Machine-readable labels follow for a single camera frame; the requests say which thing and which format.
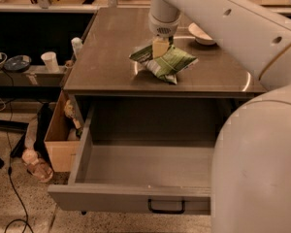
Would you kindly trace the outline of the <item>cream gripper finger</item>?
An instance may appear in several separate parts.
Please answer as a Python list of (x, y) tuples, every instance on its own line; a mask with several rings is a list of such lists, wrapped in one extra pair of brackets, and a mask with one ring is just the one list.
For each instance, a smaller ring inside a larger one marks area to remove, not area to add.
[(167, 38), (156, 37), (152, 41), (152, 56), (154, 58), (163, 56), (169, 48), (169, 40)]

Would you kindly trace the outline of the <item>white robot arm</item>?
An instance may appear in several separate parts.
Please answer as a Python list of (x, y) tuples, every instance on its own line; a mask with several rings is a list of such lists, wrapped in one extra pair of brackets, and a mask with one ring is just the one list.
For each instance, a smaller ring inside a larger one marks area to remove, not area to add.
[(152, 0), (153, 27), (183, 12), (266, 91), (234, 111), (211, 164), (211, 233), (291, 233), (291, 19), (247, 0)]

